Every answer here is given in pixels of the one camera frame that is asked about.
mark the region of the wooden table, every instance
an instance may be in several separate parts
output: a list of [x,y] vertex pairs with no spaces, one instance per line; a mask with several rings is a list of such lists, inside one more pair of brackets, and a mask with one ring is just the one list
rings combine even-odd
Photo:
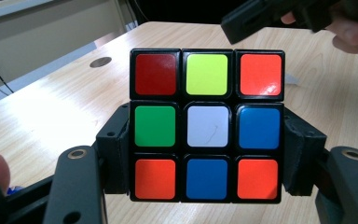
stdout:
[[[29,186],[55,170],[67,148],[91,145],[118,106],[129,101],[132,48],[283,49],[285,106],[327,134],[326,148],[358,148],[358,56],[321,31],[266,28],[231,46],[220,26],[149,22],[0,101],[0,153],[11,185]],[[90,63],[111,57],[106,66]],[[106,195],[110,223],[318,223],[312,197],[273,204],[133,203]]]

